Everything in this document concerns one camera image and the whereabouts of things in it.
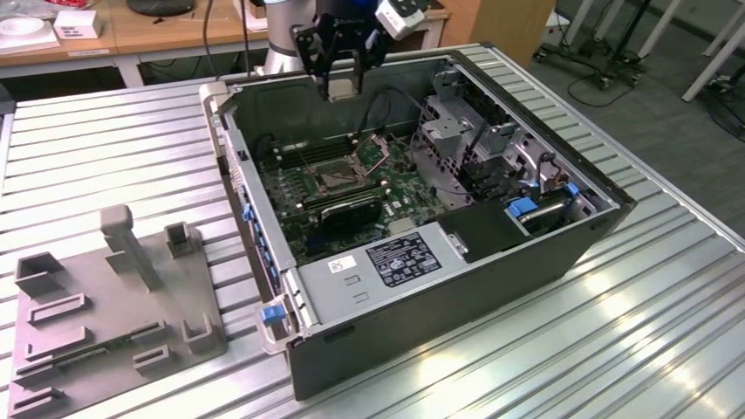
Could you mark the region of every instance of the metal table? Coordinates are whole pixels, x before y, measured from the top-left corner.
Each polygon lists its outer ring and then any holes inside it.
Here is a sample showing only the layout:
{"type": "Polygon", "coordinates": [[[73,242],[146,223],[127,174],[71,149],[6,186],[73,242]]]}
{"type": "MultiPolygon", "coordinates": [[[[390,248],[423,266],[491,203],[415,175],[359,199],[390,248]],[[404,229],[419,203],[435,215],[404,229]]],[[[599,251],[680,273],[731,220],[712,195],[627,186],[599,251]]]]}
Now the metal table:
{"type": "Polygon", "coordinates": [[[129,203],[138,234],[199,225],[230,350],[77,418],[745,413],[743,239],[496,50],[463,51],[640,201],[566,277],[296,402],[286,360],[264,354],[255,333],[259,294],[210,156],[200,81],[26,102],[0,140],[0,412],[15,260],[103,246],[93,211],[129,203]]]}

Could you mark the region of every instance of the green circuit board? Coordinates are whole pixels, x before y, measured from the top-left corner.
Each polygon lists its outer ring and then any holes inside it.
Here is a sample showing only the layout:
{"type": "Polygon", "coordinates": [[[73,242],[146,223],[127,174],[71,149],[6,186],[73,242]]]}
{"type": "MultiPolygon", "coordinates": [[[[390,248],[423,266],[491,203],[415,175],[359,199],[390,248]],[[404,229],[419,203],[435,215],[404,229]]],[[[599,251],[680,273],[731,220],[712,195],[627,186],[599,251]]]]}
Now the green circuit board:
{"type": "Polygon", "coordinates": [[[408,146],[387,138],[368,139],[350,155],[328,160],[308,161],[302,155],[298,167],[280,168],[276,161],[262,165],[263,184],[300,265],[384,239],[395,221],[410,218],[422,225],[447,211],[412,165],[408,146]],[[382,163],[384,152],[390,156],[382,163]],[[332,237],[319,231],[324,210],[366,198],[382,202],[376,221],[332,237]]]}

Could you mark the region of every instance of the white sticker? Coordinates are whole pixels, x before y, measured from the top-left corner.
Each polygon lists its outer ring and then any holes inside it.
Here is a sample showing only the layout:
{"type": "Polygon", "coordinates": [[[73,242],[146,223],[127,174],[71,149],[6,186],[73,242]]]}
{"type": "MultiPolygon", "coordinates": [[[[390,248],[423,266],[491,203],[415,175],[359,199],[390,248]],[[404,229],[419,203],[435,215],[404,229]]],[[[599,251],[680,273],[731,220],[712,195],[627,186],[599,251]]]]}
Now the white sticker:
{"type": "Polygon", "coordinates": [[[354,256],[344,256],[343,258],[332,260],[328,263],[328,269],[331,269],[331,273],[339,273],[350,268],[355,268],[356,266],[358,263],[355,262],[354,256]]]}
{"type": "Polygon", "coordinates": [[[111,51],[109,49],[105,50],[87,50],[87,51],[74,51],[69,52],[71,57],[87,57],[89,55],[107,55],[111,51]]]}

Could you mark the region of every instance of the caster wheel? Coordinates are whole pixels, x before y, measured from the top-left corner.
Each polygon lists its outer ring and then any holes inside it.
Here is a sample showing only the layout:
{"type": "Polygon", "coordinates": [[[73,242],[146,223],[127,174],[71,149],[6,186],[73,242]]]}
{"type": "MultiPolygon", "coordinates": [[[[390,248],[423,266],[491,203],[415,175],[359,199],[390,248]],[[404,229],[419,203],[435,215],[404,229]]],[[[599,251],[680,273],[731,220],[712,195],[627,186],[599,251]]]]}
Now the caster wheel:
{"type": "Polygon", "coordinates": [[[612,83],[611,79],[607,79],[606,77],[603,77],[600,79],[602,90],[606,91],[606,90],[611,89],[611,83],[612,83]]]}

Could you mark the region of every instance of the power supply label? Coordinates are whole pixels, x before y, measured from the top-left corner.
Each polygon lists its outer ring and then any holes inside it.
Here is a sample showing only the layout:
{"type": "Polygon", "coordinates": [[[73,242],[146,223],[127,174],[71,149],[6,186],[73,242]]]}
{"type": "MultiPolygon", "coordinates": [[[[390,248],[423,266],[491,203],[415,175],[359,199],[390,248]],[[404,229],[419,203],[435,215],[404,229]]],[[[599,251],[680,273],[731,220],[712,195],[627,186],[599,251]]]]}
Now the power supply label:
{"type": "Polygon", "coordinates": [[[391,240],[367,252],[383,282],[391,288],[443,267],[419,233],[391,240]]]}

